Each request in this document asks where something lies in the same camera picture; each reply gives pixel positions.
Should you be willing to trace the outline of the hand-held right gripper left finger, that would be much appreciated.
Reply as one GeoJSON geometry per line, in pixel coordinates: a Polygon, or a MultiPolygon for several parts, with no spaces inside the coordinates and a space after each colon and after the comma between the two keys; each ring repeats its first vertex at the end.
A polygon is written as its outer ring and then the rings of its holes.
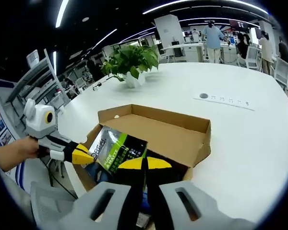
{"type": "Polygon", "coordinates": [[[59,220],[60,230],[133,230],[143,199],[143,158],[122,163],[114,182],[101,182],[59,220]]]}

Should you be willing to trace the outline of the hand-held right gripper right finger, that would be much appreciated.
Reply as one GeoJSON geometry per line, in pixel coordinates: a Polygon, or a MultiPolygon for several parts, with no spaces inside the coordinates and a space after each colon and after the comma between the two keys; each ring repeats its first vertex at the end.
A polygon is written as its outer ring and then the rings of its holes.
{"type": "Polygon", "coordinates": [[[157,230],[253,230],[255,224],[222,213],[191,181],[177,181],[165,160],[147,157],[148,203],[157,230]]]}

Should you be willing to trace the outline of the person's left hand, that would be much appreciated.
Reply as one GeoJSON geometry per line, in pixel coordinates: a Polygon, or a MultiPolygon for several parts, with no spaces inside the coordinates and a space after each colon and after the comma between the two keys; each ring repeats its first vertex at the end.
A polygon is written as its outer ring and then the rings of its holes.
{"type": "Polygon", "coordinates": [[[27,136],[14,142],[14,150],[16,150],[15,156],[19,161],[35,159],[38,157],[39,144],[36,139],[27,136]]]}

